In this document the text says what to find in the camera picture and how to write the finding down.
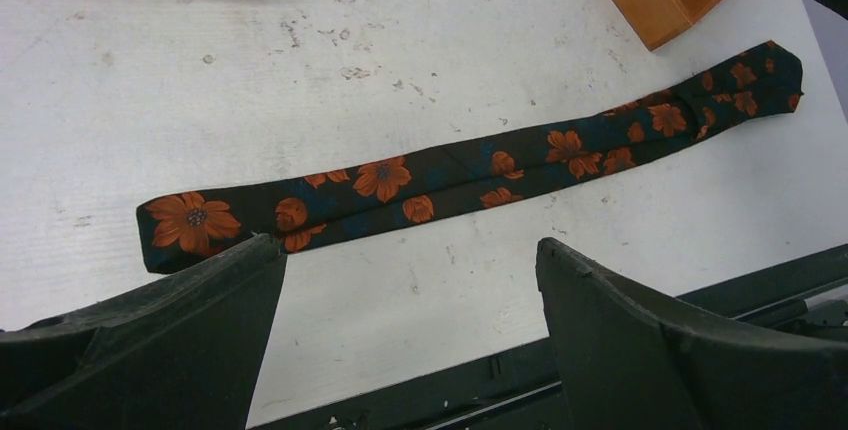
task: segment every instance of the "white table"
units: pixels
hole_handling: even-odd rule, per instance
[[[0,21],[7,330],[158,278],[149,198],[590,115],[770,38],[804,62],[795,115],[291,257],[250,425],[544,337],[545,236],[670,294],[848,241],[848,125],[801,0],[725,0],[655,53],[610,0],[0,0]]]

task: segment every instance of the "flower center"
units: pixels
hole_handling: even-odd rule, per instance
[[[194,208],[186,214],[186,222],[192,227],[196,227],[206,221],[208,214],[205,210]]]
[[[391,173],[389,166],[385,163],[381,163],[377,166],[377,180],[385,180],[389,178],[389,174]]]

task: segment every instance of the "necktie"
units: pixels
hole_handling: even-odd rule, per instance
[[[746,120],[795,110],[801,62],[774,42],[595,116],[361,166],[186,192],[137,209],[144,262],[173,273],[254,233],[287,253],[554,192],[652,162]]]

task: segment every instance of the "scuffed white surface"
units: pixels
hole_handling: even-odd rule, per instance
[[[725,0],[654,54],[610,0],[0,0],[0,20],[6,329],[157,278],[134,221],[157,195],[590,115],[768,39],[804,62],[795,115],[293,256],[250,425],[544,337],[542,237],[671,294],[848,241],[848,126],[800,0]]]

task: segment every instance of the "floral fabric strip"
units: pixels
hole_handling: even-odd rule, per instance
[[[379,162],[156,198],[137,209],[144,262],[173,273],[254,233],[313,248],[497,207],[683,150],[798,106],[801,62],[774,42],[595,116]]]

